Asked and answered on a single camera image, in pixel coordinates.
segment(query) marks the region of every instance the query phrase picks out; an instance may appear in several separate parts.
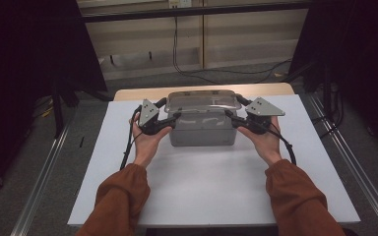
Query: person's right hand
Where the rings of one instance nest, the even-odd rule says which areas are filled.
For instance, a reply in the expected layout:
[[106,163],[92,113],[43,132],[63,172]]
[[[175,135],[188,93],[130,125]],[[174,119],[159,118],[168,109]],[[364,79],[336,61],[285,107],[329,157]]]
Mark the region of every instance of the person's right hand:
[[[278,118],[276,116],[272,116],[272,123],[276,128],[271,125],[270,129],[277,133],[280,132],[281,128],[279,127]],[[259,153],[269,166],[282,160],[279,146],[280,140],[278,137],[269,132],[263,135],[257,135],[244,127],[238,127],[237,130],[253,142],[257,153]]]

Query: gray plastic container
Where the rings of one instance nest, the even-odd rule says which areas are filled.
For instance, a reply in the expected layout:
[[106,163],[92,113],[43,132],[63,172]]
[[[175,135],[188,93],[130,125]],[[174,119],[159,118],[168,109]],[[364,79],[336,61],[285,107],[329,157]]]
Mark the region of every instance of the gray plastic container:
[[164,111],[168,117],[182,115],[170,132],[174,147],[232,146],[236,130],[224,110],[236,110],[241,104],[232,90],[194,90],[171,93]]

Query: rust-colored sweater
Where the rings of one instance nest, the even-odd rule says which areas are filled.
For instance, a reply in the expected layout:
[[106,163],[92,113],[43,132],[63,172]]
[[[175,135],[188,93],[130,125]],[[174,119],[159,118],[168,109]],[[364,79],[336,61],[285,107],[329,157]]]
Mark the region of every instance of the rust-colored sweater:
[[[266,175],[280,235],[345,235],[328,213],[324,194],[304,171],[281,160]],[[146,169],[127,165],[100,184],[94,211],[77,235],[133,235],[149,194]]]

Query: white paper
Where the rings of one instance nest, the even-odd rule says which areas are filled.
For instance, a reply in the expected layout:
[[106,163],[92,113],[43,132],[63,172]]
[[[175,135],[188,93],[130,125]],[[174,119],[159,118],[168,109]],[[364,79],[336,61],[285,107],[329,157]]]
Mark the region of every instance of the white paper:
[[[338,222],[359,217],[297,95],[264,97],[285,112],[282,134],[293,145],[297,165],[327,196],[329,212]],[[138,101],[110,102],[82,188],[68,224],[82,225],[95,204],[98,185],[119,169],[130,119]],[[245,117],[244,109],[238,115]],[[159,119],[166,114],[161,112]],[[289,159],[281,142],[281,153]],[[131,150],[128,162],[134,160]],[[267,164],[253,144],[238,133],[230,147],[173,147],[161,140],[148,167],[152,189],[141,213],[143,227],[255,226],[275,224],[266,193]]]

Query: container lid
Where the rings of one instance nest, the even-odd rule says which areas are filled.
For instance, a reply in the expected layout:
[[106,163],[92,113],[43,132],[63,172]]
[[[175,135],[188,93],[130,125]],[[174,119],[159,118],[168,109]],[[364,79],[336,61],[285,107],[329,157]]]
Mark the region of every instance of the container lid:
[[177,91],[168,95],[164,111],[195,113],[238,110],[241,104],[232,90],[192,90]]

